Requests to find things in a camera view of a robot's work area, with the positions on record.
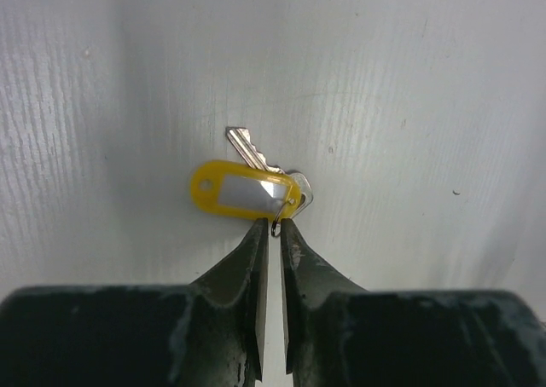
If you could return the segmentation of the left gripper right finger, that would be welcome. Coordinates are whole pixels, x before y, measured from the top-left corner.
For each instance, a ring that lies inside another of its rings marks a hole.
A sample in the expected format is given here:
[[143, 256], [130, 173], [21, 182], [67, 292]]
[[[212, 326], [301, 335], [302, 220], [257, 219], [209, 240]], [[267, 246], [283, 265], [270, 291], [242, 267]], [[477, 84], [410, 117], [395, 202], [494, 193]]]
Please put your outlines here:
[[545, 328], [505, 291], [369, 292], [281, 223], [286, 371], [297, 386], [542, 386]]

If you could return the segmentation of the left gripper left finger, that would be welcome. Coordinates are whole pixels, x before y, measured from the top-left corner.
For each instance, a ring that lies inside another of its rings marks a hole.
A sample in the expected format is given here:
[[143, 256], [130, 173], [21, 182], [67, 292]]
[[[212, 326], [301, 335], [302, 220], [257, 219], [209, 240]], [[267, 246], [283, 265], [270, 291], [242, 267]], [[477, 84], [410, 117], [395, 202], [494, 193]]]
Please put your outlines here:
[[4, 386], [253, 386], [269, 224], [182, 285], [29, 286], [1, 304]]

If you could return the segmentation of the yellow tag key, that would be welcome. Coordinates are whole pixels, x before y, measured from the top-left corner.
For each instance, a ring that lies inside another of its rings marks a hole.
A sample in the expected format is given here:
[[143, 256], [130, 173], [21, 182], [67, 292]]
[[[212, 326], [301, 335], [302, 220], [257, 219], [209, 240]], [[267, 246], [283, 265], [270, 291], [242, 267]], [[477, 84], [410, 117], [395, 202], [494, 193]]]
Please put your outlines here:
[[214, 159], [191, 176], [190, 196], [202, 211], [223, 217], [267, 219], [270, 234], [280, 236], [281, 220], [294, 218], [314, 199], [308, 178], [298, 170], [268, 163], [251, 141], [250, 131], [227, 126], [225, 137], [240, 163]]

